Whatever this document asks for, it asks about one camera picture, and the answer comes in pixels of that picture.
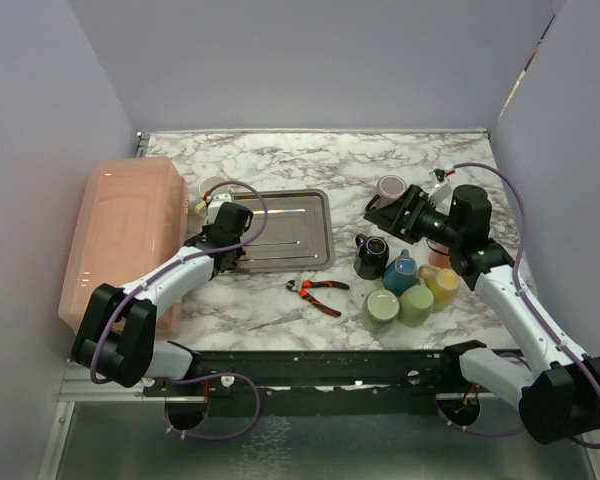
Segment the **yellow-green faceted mug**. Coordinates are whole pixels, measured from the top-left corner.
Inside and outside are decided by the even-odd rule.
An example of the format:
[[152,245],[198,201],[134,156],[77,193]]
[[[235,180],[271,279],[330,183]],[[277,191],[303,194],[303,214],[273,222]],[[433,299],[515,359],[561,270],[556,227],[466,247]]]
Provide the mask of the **yellow-green faceted mug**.
[[232,187],[229,184],[224,185],[227,179],[220,176],[211,176],[204,178],[198,186],[200,200],[195,207],[195,213],[199,217],[206,215],[208,197],[213,197],[219,194],[231,194]]

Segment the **lilac wavy-pattern mug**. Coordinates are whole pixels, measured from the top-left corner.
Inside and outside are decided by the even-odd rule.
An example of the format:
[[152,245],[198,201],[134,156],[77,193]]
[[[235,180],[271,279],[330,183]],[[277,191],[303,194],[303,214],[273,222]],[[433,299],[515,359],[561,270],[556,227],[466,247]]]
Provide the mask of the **lilac wavy-pattern mug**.
[[381,177],[377,181],[374,196],[365,206],[365,211],[381,209],[396,202],[406,190],[407,183],[401,177],[396,175]]

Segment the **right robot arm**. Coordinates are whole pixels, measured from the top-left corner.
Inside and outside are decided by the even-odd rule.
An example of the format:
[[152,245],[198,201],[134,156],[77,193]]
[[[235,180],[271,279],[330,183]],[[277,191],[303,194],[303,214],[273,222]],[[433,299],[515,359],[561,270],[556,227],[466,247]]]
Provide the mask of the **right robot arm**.
[[518,367],[479,342],[450,349],[441,383],[461,391],[475,383],[516,408],[538,443],[546,445],[600,429],[600,356],[571,341],[519,280],[514,260],[491,238],[492,205],[478,186],[454,189],[448,213],[411,185],[394,202],[374,196],[365,220],[402,241],[426,238],[449,250],[453,270],[497,314],[527,362]]

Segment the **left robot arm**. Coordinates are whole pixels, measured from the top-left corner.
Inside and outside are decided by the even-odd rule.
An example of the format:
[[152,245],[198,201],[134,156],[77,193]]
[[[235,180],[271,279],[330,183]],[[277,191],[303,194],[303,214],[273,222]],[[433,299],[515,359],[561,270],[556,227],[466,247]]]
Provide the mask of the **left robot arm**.
[[194,353],[156,340],[157,320],[191,290],[236,267],[244,254],[241,236],[253,212],[223,203],[215,221],[186,240],[176,254],[143,277],[121,287],[107,283],[91,294],[71,350],[94,381],[131,387],[143,378],[166,380],[186,395],[200,385]]

